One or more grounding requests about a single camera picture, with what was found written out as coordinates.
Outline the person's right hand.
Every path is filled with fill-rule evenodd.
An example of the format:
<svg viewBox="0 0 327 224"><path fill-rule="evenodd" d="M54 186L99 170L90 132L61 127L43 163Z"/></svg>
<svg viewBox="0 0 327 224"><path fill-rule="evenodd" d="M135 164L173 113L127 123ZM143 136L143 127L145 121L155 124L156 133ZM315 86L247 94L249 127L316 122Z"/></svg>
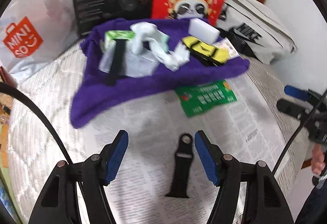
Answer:
<svg viewBox="0 0 327 224"><path fill-rule="evenodd" d="M312 150L311 170L313 174L320 175L325 168L324 153L320 144L315 144Z"/></svg>

